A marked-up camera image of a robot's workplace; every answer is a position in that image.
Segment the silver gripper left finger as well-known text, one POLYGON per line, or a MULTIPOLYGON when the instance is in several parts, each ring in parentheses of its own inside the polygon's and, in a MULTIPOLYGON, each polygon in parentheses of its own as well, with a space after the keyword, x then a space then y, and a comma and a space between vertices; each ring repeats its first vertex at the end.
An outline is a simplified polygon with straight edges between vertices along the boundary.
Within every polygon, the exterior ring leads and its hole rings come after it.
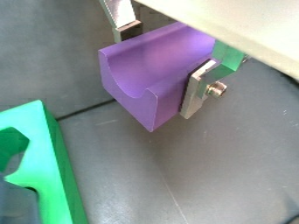
POLYGON ((115 42, 143 34, 143 23, 136 19, 131 0, 99 0, 112 26, 115 42))

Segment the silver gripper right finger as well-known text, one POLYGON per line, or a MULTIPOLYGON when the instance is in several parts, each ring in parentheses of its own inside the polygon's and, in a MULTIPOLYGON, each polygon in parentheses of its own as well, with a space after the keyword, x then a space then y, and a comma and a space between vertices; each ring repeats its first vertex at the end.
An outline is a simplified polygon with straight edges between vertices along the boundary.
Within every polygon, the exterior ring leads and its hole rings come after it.
POLYGON ((190 75, 180 108, 186 119, 192 117, 210 96, 219 99, 224 95, 227 86, 220 80, 239 70, 247 57, 240 50, 215 41, 210 57, 190 75))

